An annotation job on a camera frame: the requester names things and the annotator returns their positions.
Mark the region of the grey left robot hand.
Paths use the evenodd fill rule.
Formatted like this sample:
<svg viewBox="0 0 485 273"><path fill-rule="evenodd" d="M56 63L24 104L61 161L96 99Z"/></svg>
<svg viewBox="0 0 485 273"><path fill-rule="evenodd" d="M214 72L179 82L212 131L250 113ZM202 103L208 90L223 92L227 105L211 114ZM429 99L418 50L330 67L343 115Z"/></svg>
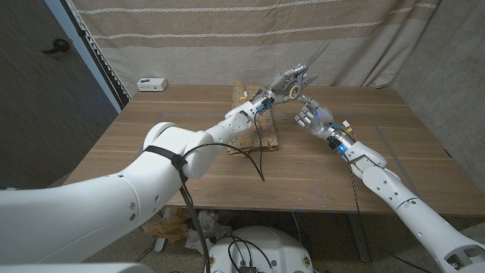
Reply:
<svg viewBox="0 0 485 273"><path fill-rule="evenodd" d="M299 100L303 89L318 78L318 75L309 77L307 71L307 65L298 63L288 71L278 74L261 95L264 109L271 109L275 104L290 100Z"/></svg>

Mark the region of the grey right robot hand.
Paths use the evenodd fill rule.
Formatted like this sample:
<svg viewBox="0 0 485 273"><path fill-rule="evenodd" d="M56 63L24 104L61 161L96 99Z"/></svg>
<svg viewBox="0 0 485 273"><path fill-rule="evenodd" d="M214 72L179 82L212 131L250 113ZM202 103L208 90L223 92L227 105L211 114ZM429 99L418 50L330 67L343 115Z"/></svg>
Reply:
<svg viewBox="0 0 485 273"><path fill-rule="evenodd" d="M296 123L311 135L326 140L328 146L341 155L356 143L341 127L334 124L333 114L326 107L305 95L302 95L299 101L303 106L295 116Z"/></svg>

